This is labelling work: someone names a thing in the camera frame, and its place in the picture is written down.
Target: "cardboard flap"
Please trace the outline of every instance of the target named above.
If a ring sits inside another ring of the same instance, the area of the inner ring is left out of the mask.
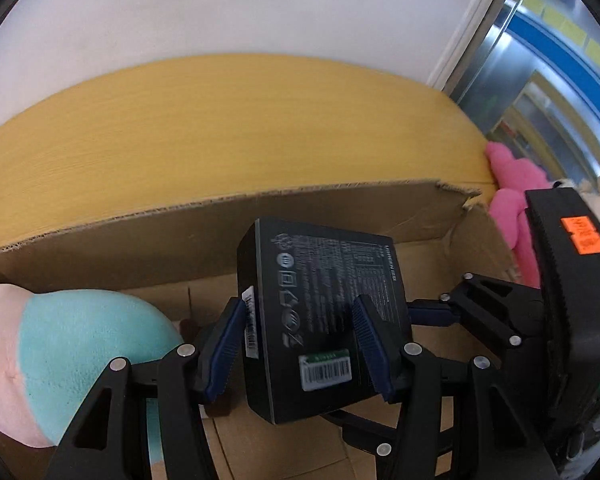
[[[467,208],[448,235],[448,260],[457,279],[465,272],[520,282],[513,253],[483,205]]]
[[[53,232],[0,248],[0,278],[32,292],[120,290],[235,272],[260,216],[391,235],[442,238],[472,192],[436,181],[353,184],[233,196]]]

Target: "white sticker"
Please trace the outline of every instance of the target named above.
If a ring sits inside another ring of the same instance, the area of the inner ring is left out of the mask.
[[[301,355],[298,361],[302,389],[306,392],[347,383],[352,379],[348,350]]]
[[[251,359],[258,359],[258,333],[256,331],[256,302],[253,285],[242,293],[242,300],[247,305],[247,326],[244,329],[244,353]]]

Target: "orange label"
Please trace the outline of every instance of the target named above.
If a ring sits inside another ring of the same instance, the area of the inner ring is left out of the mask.
[[[580,254],[600,253],[600,233],[588,216],[562,218],[562,225],[571,234],[571,241]]]

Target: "blue stripe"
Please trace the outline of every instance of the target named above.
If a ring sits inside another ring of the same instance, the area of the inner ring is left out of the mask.
[[[570,83],[600,120],[600,76],[541,24],[516,12],[507,32],[521,41]]]

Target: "black box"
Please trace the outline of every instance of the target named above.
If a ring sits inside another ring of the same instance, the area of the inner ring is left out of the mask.
[[[411,337],[389,237],[258,219],[238,247],[238,293],[249,313],[247,400],[273,424],[376,394],[353,332],[357,295],[371,296],[381,317]]]

